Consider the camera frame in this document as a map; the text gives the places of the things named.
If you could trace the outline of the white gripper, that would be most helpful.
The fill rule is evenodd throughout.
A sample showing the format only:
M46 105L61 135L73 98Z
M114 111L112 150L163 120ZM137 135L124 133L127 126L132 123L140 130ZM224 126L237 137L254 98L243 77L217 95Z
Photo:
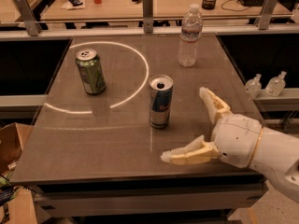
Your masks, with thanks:
M191 165L217 159L238 168L249 165L253 150L262 130L262 124L240 114L233 114L219 96L210 89L201 87L199 96L203 100L212 124L212 142L206 142L203 135L185 147L167 150L161 160L175 165Z

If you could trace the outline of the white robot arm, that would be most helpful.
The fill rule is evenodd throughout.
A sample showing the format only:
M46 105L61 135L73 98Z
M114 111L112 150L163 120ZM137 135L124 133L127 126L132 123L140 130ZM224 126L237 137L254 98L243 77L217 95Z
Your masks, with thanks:
M199 136L185 147L168 150L161 160L175 165L218 159L264 175L280 193L299 203L299 139L264 127L260 121L235 114L220 97L202 87L214 129L211 140Z

